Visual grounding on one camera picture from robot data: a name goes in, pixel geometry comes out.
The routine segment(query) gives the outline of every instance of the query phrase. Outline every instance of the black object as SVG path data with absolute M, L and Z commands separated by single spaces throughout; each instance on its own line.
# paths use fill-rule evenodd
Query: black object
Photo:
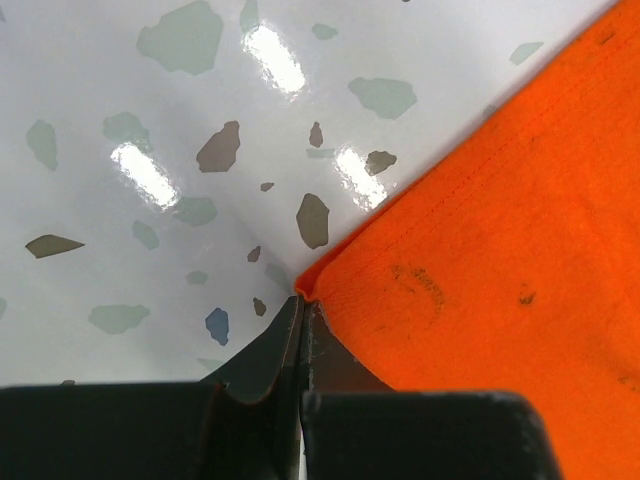
M 0 391 L 0 478 L 295 479 L 299 420 L 309 480 L 561 478 L 524 399 L 393 392 L 300 297 L 199 383 Z

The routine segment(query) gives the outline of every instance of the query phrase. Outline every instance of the stitched seam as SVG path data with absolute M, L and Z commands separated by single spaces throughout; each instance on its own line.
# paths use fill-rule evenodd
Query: stitched seam
M 626 47 L 629 42 L 636 36 L 637 34 L 637 30 L 632 31 L 631 35 L 629 36 L 629 38 L 627 38 L 622 44 L 620 44 L 619 47 L 617 47 L 615 50 L 611 51 L 606 57 L 604 57 L 600 62 L 598 62 L 596 65 L 593 66 L 593 68 L 589 69 L 587 72 L 585 72 L 583 75 L 581 75 L 580 79 L 576 81 L 576 83 L 570 87 L 568 90 L 566 90 L 566 92 L 572 92 L 574 91 L 576 88 L 578 88 L 580 85 L 582 85 L 587 78 L 589 77 L 589 74 L 596 70 L 598 67 L 600 67 L 600 65 L 602 65 L 603 63 L 607 62 L 610 58 L 612 58 L 614 55 L 616 55 L 617 53 L 620 53 L 620 51 Z M 593 88 L 589 89 L 588 92 L 585 92 L 585 95 L 580 97 L 580 100 L 582 98 L 584 98 L 584 96 L 586 96 L 588 93 L 590 93 L 592 90 L 594 90 L 595 88 L 599 87 L 600 85 L 602 85 L 607 79 L 603 78 L 603 80 L 601 82 L 598 82 L 596 85 L 593 86 Z M 457 187 L 455 187 L 450 194 L 446 195 L 445 197 L 443 197 L 436 205 L 433 206 L 433 208 L 426 214 L 426 215 L 422 215 L 420 216 L 412 225 L 410 225 L 401 235 L 399 235 L 398 237 L 396 237 L 395 240 L 393 240 L 391 243 L 389 243 L 383 250 L 382 252 L 386 252 L 388 251 L 391 247 L 393 247 L 394 245 L 396 245 L 400 240 L 402 240 L 404 237 L 406 237 L 409 232 L 411 232 L 416 226 L 418 226 L 422 221 L 424 221 L 427 217 L 430 217 L 438 208 L 440 208 L 442 205 L 444 205 L 448 200 L 450 200 L 452 197 L 455 196 L 456 192 L 458 192 L 462 187 L 464 187 L 469 180 L 471 180 L 472 177 L 475 177 L 481 170 L 483 170 L 487 165 L 489 165 L 489 163 L 491 162 L 491 160 L 493 160 L 500 152 L 502 152 L 502 150 L 504 150 L 506 147 L 510 146 L 513 141 L 520 136 L 520 134 L 522 134 L 522 132 L 524 132 L 529 125 L 531 125 L 533 122 L 539 120 L 540 118 L 544 117 L 545 115 L 547 115 L 549 113 L 550 110 L 552 110 L 553 108 L 555 108 L 558 105 L 558 102 L 560 101 L 560 99 L 565 95 L 565 93 L 563 92 L 562 95 L 560 97 L 558 97 L 558 99 L 556 101 L 554 101 L 552 104 L 550 104 L 544 111 L 542 111 L 541 113 L 539 113 L 538 115 L 536 115 L 534 118 L 532 118 L 531 120 L 529 120 L 520 130 L 517 131 L 517 133 L 513 134 L 512 136 L 510 136 L 505 143 L 503 143 L 494 153 L 492 153 L 489 157 L 487 157 L 480 165 L 478 165 L 476 167 L 475 170 L 473 170 L 465 180 L 463 180 Z M 553 125 L 555 125 L 556 123 L 558 123 L 563 117 L 559 118 L 557 120 L 557 122 L 554 122 Z M 481 189 L 482 187 L 484 187 L 485 183 L 491 179 L 493 179 L 498 173 L 500 173 L 503 169 L 505 169 L 506 167 L 510 166 L 513 162 L 508 162 L 504 165 L 498 166 L 498 168 L 493 172 L 493 174 L 491 174 L 491 176 L 489 178 L 487 178 L 487 180 L 485 180 L 484 182 L 482 182 L 467 198 L 465 198 L 464 200 L 462 200 L 460 202 L 460 204 L 454 208 L 454 210 L 452 210 L 449 214 L 449 216 L 455 214 L 465 203 L 467 203 L 470 199 L 472 199 L 474 197 L 474 195 L 477 193 L 477 190 Z M 433 228 L 431 228 L 428 232 L 425 233 L 425 235 L 428 235 L 429 233 L 435 231 L 444 221 L 444 219 L 440 220 L 439 222 L 437 222 Z M 336 288 L 334 288 L 331 292 L 329 292 L 325 298 L 328 299 L 331 296 L 333 296 L 333 294 L 335 294 L 343 284 L 350 282 L 351 280 L 353 280 L 357 275 L 359 275 L 363 270 L 367 269 L 371 263 L 373 261 L 369 261 L 366 264 L 364 264 L 360 269 L 358 269 L 353 275 L 351 275 L 347 280 L 343 281 L 340 285 L 338 285 Z

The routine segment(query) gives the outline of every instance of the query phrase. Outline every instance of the brown speckle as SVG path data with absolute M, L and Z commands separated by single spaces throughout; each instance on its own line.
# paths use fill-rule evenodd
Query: brown speckle
M 240 124 L 233 120 L 225 123 L 222 130 L 213 134 L 196 156 L 201 172 L 229 171 L 236 163 L 236 152 L 240 148 L 239 131 Z
M 253 309 L 259 317 L 262 317 L 267 312 L 267 306 L 259 298 L 253 299 Z
M 377 175 L 396 163 L 397 159 L 398 157 L 391 155 L 389 152 L 371 152 L 367 157 L 365 169 L 369 175 Z
M 42 235 L 35 240 L 31 240 L 25 245 L 25 248 L 36 258 L 58 255 L 80 247 L 84 247 L 84 243 L 69 240 L 68 238 L 59 237 L 57 235 Z
M 296 214 L 302 241 L 311 249 L 329 243 L 329 209 L 319 197 L 305 194 Z
M 313 127 L 311 127 L 311 131 L 309 132 L 309 144 L 312 147 L 320 148 L 323 142 L 324 138 L 322 138 L 320 124 L 318 122 L 313 122 Z
M 260 258 L 260 245 L 251 250 L 247 255 L 247 261 L 251 263 L 256 263 Z

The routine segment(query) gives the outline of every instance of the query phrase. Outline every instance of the dark stain on fabric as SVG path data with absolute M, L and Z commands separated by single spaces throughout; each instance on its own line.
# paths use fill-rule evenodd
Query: dark stain on fabric
M 534 292 L 529 285 L 526 283 L 522 283 L 520 285 L 520 295 L 518 296 L 518 301 L 520 305 L 528 306 L 533 303 L 536 298 L 536 292 Z
M 416 293 L 419 287 L 426 290 L 433 300 L 436 315 L 439 315 L 445 303 L 444 292 L 436 282 L 427 274 L 424 268 L 402 267 L 394 265 L 391 267 L 394 279 L 405 290 Z

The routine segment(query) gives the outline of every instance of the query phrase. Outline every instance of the green speckle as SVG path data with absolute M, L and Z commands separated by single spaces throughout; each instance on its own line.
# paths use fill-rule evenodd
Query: green speckle
M 514 65 L 520 65 L 531 55 L 536 53 L 542 45 L 544 45 L 544 42 L 523 43 L 513 51 L 509 60 L 511 60 L 511 63 Z
M 133 236 L 140 240 L 147 250 L 153 250 L 154 248 L 158 248 L 160 246 L 160 240 L 158 239 L 158 235 L 156 232 L 146 223 L 143 223 L 139 220 L 133 222 L 131 227 L 131 231 L 133 232 Z
M 205 283 L 207 283 L 209 275 L 201 272 L 200 270 L 196 270 L 194 272 L 188 273 L 185 278 L 187 279 L 187 283 L 189 285 L 204 285 Z
M 395 120 L 418 101 L 411 84 L 402 80 L 356 78 L 349 82 L 349 90 L 380 118 Z
M 240 12 L 240 29 L 242 33 L 249 33 L 260 26 L 258 15 L 258 0 L 247 0 Z
M 316 23 L 311 27 L 311 31 L 318 40 L 329 40 L 338 34 L 335 28 L 325 25 L 324 23 Z
M 224 365 L 224 360 L 214 360 L 211 358 L 197 358 L 196 360 L 198 360 L 198 363 L 210 372 L 215 372 Z
M 58 144 L 53 125 L 38 120 L 27 131 L 27 145 L 36 156 L 36 160 L 54 172 L 58 168 Z
M 182 197 L 174 209 L 173 216 L 192 227 L 209 223 L 218 214 L 213 200 L 209 197 Z
M 334 154 L 333 148 L 307 148 L 309 158 L 333 158 Z
M 144 153 L 153 150 L 149 142 L 149 130 L 144 128 L 140 119 L 131 112 L 122 112 L 105 118 L 102 122 L 102 133 L 119 145 L 131 143 Z
M 223 27 L 209 4 L 197 0 L 163 15 L 155 27 L 144 27 L 136 46 L 169 72 L 199 75 L 213 68 Z
M 285 271 L 278 265 L 268 263 L 267 267 L 264 269 L 264 274 L 269 280 L 282 288 L 282 290 L 287 293 L 291 293 L 291 281 Z
M 89 322 L 109 335 L 116 335 L 137 327 L 150 313 L 142 305 L 101 305 L 91 310 Z

